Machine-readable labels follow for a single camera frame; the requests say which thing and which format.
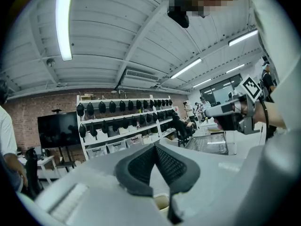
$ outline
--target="black hair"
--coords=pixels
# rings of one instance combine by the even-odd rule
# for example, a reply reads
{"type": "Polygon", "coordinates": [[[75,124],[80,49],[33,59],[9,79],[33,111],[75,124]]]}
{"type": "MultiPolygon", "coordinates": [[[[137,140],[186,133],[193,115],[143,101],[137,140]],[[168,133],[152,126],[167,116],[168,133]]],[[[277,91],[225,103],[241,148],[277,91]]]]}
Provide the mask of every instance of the black hair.
{"type": "Polygon", "coordinates": [[[0,79],[0,105],[3,105],[8,98],[8,85],[6,81],[0,79]]]}

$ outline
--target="office chair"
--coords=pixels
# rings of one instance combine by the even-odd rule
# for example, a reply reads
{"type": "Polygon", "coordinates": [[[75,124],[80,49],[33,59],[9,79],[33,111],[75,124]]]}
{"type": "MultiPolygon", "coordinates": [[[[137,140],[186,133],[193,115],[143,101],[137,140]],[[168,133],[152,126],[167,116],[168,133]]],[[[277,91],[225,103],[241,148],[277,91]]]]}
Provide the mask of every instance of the office chair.
{"type": "Polygon", "coordinates": [[[34,148],[26,151],[25,158],[27,160],[25,165],[28,179],[27,195],[34,200],[43,190],[43,186],[38,179],[38,157],[34,148]]]}

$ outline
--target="ceiling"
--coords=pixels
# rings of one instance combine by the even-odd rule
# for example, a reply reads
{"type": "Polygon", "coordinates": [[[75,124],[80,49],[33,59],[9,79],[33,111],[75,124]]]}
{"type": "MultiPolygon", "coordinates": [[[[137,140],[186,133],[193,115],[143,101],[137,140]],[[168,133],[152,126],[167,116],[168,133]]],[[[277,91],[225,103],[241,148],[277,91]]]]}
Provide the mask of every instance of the ceiling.
{"type": "Polygon", "coordinates": [[[256,36],[228,46],[229,40],[255,28],[250,5],[236,0],[205,18],[190,16],[189,28],[183,29],[167,16],[168,0],[72,0],[73,59],[63,61],[55,0],[32,0],[1,54],[1,77],[14,96],[25,96],[57,89],[114,88],[124,70],[132,69],[157,76],[158,90],[187,93],[238,65],[252,66],[263,55],[256,36]],[[170,79],[199,57],[201,63],[170,79]],[[55,60],[52,67],[46,63],[49,58],[55,60]]]}

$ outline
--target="person in black clothing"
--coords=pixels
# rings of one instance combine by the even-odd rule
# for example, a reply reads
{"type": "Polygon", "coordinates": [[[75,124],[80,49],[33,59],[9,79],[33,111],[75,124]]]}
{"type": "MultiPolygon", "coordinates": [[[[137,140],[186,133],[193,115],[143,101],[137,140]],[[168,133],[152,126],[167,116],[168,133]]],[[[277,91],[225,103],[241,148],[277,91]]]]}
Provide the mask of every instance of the person in black clothing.
{"type": "MultiPolygon", "coordinates": [[[[261,80],[264,84],[264,87],[267,89],[269,95],[267,97],[265,97],[265,101],[266,102],[271,102],[274,103],[273,99],[271,98],[271,93],[274,91],[274,89],[276,88],[276,86],[273,83],[272,77],[269,74],[270,73],[270,65],[268,62],[265,62],[263,64],[263,71],[261,74],[261,80]]],[[[274,132],[276,131],[276,127],[275,126],[269,126],[268,130],[267,130],[267,137],[266,140],[268,140],[269,138],[271,138],[274,135],[274,132]]]]}

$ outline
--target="television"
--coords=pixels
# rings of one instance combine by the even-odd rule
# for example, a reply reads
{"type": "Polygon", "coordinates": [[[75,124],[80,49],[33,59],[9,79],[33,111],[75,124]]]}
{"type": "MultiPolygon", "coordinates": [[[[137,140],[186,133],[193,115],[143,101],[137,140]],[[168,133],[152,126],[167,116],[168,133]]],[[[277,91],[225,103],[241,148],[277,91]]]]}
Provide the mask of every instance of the television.
{"type": "Polygon", "coordinates": [[[80,144],[76,112],[38,117],[42,148],[80,144]]]}

